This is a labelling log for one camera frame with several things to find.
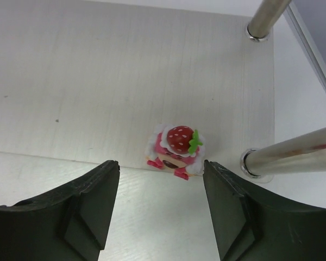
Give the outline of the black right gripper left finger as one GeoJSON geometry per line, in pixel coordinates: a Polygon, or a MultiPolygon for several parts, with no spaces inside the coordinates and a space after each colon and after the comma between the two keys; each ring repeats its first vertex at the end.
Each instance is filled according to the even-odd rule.
{"type": "Polygon", "coordinates": [[[108,160],[38,196],[0,206],[0,260],[98,260],[120,166],[108,160]]]}

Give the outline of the white strawberry cake slice toy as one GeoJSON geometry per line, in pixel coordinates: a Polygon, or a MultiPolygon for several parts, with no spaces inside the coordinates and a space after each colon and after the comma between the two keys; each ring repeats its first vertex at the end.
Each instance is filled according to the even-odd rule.
{"type": "Polygon", "coordinates": [[[205,138],[188,126],[159,124],[148,140],[145,156],[147,165],[188,180],[202,174],[205,138]]]}

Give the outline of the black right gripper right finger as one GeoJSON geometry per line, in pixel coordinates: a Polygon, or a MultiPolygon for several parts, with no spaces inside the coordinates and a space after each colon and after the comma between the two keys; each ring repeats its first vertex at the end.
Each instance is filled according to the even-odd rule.
{"type": "Polygon", "coordinates": [[[204,162],[220,260],[326,260],[326,209],[282,197],[204,162]]]}

